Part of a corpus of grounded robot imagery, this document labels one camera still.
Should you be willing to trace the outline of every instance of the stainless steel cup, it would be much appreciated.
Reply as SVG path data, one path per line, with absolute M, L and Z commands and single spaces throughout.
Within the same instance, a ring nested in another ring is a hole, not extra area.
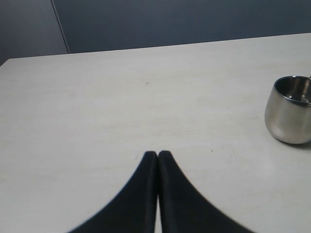
M 265 123 L 280 141 L 291 144 L 311 141 L 311 78 L 278 79 L 266 106 Z

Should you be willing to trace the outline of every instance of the white desk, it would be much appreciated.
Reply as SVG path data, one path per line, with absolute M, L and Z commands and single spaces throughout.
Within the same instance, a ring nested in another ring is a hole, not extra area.
M 263 121 L 273 82 L 310 75 L 310 64 L 311 33 L 7 61 L 0 232 L 71 230 L 146 150 L 164 149 L 248 228 L 311 232 L 311 145 L 280 143 Z

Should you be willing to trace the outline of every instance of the cup rim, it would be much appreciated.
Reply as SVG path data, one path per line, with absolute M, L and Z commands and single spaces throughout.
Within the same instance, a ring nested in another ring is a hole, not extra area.
M 285 77 L 282 77 L 282 78 L 279 78 L 275 81 L 274 85 L 273 85 L 273 89 L 280 95 L 282 96 L 284 99 L 288 100 L 289 102 L 291 103 L 294 103 L 296 105 L 299 105 L 299 106 L 304 106 L 304 107 L 311 107 L 311 103 L 306 103 L 306 102 L 302 102 L 302 101 L 298 101 L 298 100 L 293 100 L 291 98 L 288 98 L 286 97 L 285 95 L 281 94 L 277 88 L 276 88 L 276 84 L 283 80 L 283 79 L 288 79 L 288 78 L 302 78 L 302 79 L 307 79 L 307 80 L 310 80 L 311 81 L 311 77 L 306 77 L 306 76 L 300 76 L 300 75 L 290 75 L 290 76 L 285 76 Z

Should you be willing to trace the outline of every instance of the white table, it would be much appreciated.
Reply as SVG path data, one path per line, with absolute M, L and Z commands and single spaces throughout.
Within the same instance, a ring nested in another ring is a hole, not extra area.
M 208 200 L 258 233 L 311 232 L 311 145 L 280 143 L 263 121 L 273 82 L 310 64 L 311 33 L 7 61 L 0 232 L 71 230 L 146 150 L 171 150 Z

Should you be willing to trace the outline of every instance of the gray wall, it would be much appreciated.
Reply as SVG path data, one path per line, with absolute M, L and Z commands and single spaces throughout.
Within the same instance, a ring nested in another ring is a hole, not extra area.
M 0 0 L 0 65 L 9 58 L 63 53 L 50 0 Z
M 311 0 L 54 0 L 70 52 L 311 32 Z

